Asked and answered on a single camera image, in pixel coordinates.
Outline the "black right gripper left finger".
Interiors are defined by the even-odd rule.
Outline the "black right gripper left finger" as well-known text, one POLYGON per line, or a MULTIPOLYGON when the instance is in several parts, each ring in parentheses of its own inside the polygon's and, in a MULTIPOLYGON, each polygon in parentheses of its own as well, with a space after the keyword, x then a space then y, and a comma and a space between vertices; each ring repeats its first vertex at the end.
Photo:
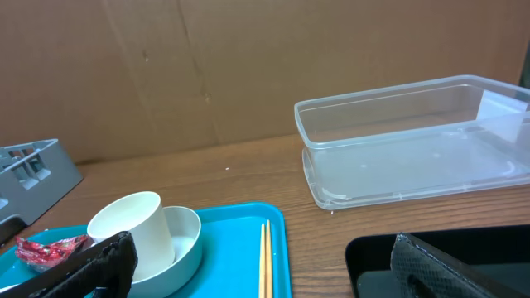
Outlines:
POLYGON ((133 236, 122 231, 7 289, 1 298, 126 297, 137 262, 133 236))

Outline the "grey shallow bowl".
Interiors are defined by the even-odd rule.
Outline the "grey shallow bowl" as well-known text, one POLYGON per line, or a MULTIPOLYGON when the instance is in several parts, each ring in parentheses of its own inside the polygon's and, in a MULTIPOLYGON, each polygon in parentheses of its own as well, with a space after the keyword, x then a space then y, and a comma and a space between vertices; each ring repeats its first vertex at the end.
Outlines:
POLYGON ((203 255, 200 216, 182 206, 163 208, 175 261, 165 270, 144 280, 132 283, 128 297, 167 297, 180 290, 195 275, 203 255))

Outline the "white paper cup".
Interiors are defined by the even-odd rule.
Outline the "white paper cup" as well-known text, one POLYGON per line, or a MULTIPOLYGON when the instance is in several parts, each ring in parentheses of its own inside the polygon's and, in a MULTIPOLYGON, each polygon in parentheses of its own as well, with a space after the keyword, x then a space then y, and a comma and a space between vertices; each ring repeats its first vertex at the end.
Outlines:
POLYGON ((174 262, 176 253, 159 194, 143 191, 124 196, 101 209, 87 227, 96 243, 119 232, 129 232, 133 238, 134 281, 150 278, 174 262))

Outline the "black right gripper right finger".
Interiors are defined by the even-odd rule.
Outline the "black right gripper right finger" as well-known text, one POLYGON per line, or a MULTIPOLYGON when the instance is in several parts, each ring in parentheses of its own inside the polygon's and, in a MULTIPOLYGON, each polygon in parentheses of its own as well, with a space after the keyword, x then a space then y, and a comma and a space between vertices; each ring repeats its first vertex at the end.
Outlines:
POLYGON ((410 233, 396 236, 390 267, 406 298, 529 298, 410 233))

